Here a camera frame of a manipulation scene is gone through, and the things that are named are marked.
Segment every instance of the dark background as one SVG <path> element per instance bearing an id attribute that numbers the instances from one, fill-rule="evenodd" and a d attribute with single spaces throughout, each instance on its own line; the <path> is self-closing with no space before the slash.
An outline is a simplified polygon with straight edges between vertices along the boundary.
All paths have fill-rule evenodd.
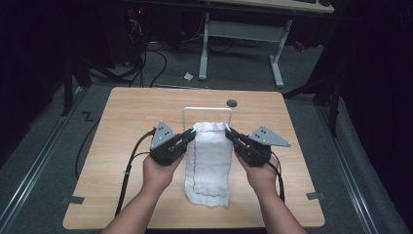
<path id="1" fill-rule="evenodd" d="M 31 121 L 52 100 L 73 53 L 105 67 L 128 59 L 124 11 L 81 2 L 0 2 L 0 162 L 3 165 Z M 295 21 L 287 44 L 324 45 L 310 77 L 343 76 L 343 97 L 364 149 L 394 205 L 413 230 L 413 165 L 410 84 L 413 77 L 413 4 L 397 1 L 333 1 L 336 15 L 364 19 L 336 30 Z M 180 31 L 197 30 L 201 13 L 162 10 L 152 14 L 152 33 L 178 46 Z M 313 92 L 320 92 L 318 87 Z"/>

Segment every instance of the forearm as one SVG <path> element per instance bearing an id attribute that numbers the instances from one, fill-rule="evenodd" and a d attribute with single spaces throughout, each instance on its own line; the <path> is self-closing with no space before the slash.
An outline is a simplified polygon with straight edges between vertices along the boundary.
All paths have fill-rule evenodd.
<path id="1" fill-rule="evenodd" d="M 279 196 L 263 194 L 258 195 L 258 200 L 267 233 L 306 233 Z"/>
<path id="2" fill-rule="evenodd" d="M 142 189 L 102 233 L 145 233 L 160 194 Z"/>

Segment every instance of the floor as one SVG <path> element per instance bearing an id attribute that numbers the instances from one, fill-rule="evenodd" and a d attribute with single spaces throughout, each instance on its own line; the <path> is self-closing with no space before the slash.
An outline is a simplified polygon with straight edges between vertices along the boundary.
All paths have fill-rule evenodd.
<path id="1" fill-rule="evenodd" d="M 208 77 L 206 81 L 199 81 L 199 43 L 185 44 L 176 49 L 154 42 L 150 48 L 158 53 L 147 53 L 142 82 L 137 77 L 133 87 L 140 84 L 148 87 L 165 66 L 154 87 L 286 93 L 306 83 L 322 53 L 322 47 L 301 53 L 292 47 L 285 47 L 280 59 L 284 87 L 279 89 L 275 86 L 268 58 L 240 55 L 242 43 L 229 49 L 218 43 L 211 45 Z M 129 68 L 120 66 L 115 72 L 121 73 L 126 69 Z M 183 78 L 187 72 L 194 75 L 191 81 Z M 75 85 L 75 107 L 67 117 L 60 116 L 63 111 L 63 88 L 57 90 L 54 101 L 32 123 L 29 133 L 0 170 L 0 211 L 4 211 L 0 218 L 0 233 L 99 232 L 64 229 L 62 220 L 67 204 L 62 201 L 73 193 L 75 168 L 79 166 L 81 171 L 93 139 L 93 125 L 102 114 L 110 90 L 118 86 L 125 85 L 100 78 L 94 78 L 89 89 L 78 89 Z M 303 95 L 285 100 L 316 191 L 324 196 L 319 202 L 326 223 L 323 227 L 307 228 L 307 231 L 408 233 L 359 143 L 344 101 L 340 102 L 338 137 L 334 138 L 326 128 L 325 110 L 328 106 L 314 106 L 311 97 Z M 212 231 L 176 231 L 185 232 Z M 264 230 L 213 231 L 220 232 L 263 233 Z"/>

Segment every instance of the gray carpet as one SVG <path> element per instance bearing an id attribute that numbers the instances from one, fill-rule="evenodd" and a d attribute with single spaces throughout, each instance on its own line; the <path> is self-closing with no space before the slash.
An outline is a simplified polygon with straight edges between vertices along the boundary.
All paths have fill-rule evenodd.
<path id="1" fill-rule="evenodd" d="M 234 56 L 237 53 L 237 48 L 231 48 L 231 50 L 225 54 L 210 53 L 208 78 L 206 81 L 199 81 L 197 76 L 200 49 L 181 48 L 177 50 L 165 46 L 161 52 L 167 57 L 168 65 L 156 84 L 285 93 L 305 84 L 322 48 L 311 49 L 304 53 L 299 53 L 289 47 L 284 49 L 280 60 L 285 83 L 282 90 L 275 87 L 267 58 L 251 55 Z M 145 86 L 159 73 L 163 65 L 162 57 L 148 52 L 143 71 Z M 195 78 L 192 81 L 184 80 L 183 75 L 186 72 L 190 72 Z M 98 233 L 98 230 L 65 230 L 62 221 L 67 204 L 62 204 L 61 199 L 63 196 L 73 193 L 76 185 L 76 155 L 84 137 L 94 124 L 94 122 L 86 121 L 84 112 L 90 112 L 90 119 L 96 121 L 103 111 L 110 90 L 115 86 L 119 85 L 108 80 L 94 79 L 94 84 L 87 90 L 86 95 L 79 101 L 78 106 L 68 119 L 62 135 L 52 150 L 48 164 L 23 204 L 9 230 L 10 233 Z M 0 211 L 6 209 L 19 183 L 60 119 L 62 104 L 62 89 L 59 89 L 54 102 L 33 122 L 19 148 L 1 169 Z M 325 195 L 325 198 L 320 200 L 326 220 L 325 225 L 320 228 L 308 228 L 308 232 L 364 233 L 339 169 L 328 132 L 324 128 L 325 123 L 320 119 L 317 108 L 313 106 L 307 96 L 287 99 L 286 104 L 316 191 Z M 337 122 L 338 141 L 374 217 L 378 232 L 409 233 L 368 162 L 351 125 L 345 105 L 342 103 L 340 113 Z M 80 169 L 92 138 L 93 136 L 89 137 L 81 153 Z M 196 233 L 264 233 L 264 230 L 198 230 Z"/>

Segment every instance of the folded towel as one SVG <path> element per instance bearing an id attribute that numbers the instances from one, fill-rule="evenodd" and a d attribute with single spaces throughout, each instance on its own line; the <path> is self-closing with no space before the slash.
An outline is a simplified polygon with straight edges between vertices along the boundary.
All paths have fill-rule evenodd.
<path id="1" fill-rule="evenodd" d="M 207 207 L 228 206 L 228 175 L 232 142 L 225 123 L 197 123 L 197 135 L 186 152 L 185 192 L 190 202 Z"/>

